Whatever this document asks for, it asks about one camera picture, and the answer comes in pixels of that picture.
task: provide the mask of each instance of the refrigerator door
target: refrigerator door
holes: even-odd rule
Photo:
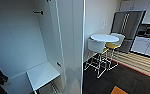
[[[122,33],[128,12],[116,12],[112,24],[112,33]]]
[[[134,39],[137,28],[142,21],[144,11],[130,11],[128,19],[122,32],[126,39]]]
[[[119,48],[119,51],[128,53],[130,51],[130,49],[131,49],[132,43],[133,43],[133,40],[125,39],[123,41],[121,47]]]

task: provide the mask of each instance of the wall hook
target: wall hook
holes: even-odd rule
[[[40,12],[35,12],[35,11],[33,11],[34,13],[41,13],[41,15],[43,15],[43,11],[40,11]]]
[[[51,0],[46,0],[47,2],[51,1]]]

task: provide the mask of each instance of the refrigerator handle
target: refrigerator handle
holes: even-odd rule
[[[124,18],[123,23],[122,23],[122,29],[121,29],[121,32],[120,32],[121,34],[122,34],[124,26],[125,26],[126,17],[127,17],[127,14],[125,14],[125,18]]]
[[[127,20],[128,20],[128,18],[129,18],[129,15],[130,14],[126,14],[125,15],[125,21],[124,21],[124,23],[123,23],[123,25],[122,25],[122,32],[121,32],[121,34],[124,32],[124,30],[125,30],[125,27],[126,27],[126,23],[127,23]]]

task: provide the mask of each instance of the shelf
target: shelf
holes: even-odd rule
[[[35,91],[58,77],[60,73],[47,62],[29,69],[27,75]]]

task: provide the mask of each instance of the white wall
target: white wall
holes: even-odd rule
[[[0,0],[0,69],[9,77],[9,94],[30,93],[30,84],[21,84],[29,83],[24,72],[47,61],[33,10],[32,0]]]
[[[121,0],[86,0],[84,28],[84,61],[87,60],[87,39],[93,34],[110,34],[114,13]]]

